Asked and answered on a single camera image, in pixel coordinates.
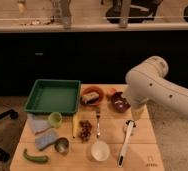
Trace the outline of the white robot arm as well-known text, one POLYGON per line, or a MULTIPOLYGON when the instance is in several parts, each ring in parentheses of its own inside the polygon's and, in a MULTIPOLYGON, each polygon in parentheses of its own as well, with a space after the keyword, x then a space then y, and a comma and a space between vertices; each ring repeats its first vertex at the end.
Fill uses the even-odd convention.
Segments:
POLYGON ((167 62, 152 56, 132 68, 125 77, 128 87, 122 94, 131 108, 138 110, 148 100, 171 108, 188 119, 188 89, 165 79, 167 62))

